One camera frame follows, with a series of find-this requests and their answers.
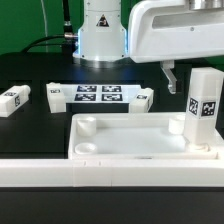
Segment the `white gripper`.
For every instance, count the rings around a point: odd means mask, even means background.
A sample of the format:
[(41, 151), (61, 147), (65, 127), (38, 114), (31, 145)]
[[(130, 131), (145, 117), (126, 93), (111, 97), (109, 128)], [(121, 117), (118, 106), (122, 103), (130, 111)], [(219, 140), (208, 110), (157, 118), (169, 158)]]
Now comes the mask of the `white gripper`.
[(131, 11), (128, 37), (131, 59), (161, 61), (175, 94), (173, 60), (224, 55), (224, 0), (142, 0)]

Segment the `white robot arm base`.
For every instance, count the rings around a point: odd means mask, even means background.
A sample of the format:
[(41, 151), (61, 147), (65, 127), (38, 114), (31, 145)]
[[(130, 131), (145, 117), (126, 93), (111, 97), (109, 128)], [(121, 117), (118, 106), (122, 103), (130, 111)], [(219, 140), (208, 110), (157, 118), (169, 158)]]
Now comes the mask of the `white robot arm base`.
[(84, 0), (73, 61), (93, 68), (112, 68), (128, 58), (127, 31), (121, 24), (121, 0)]

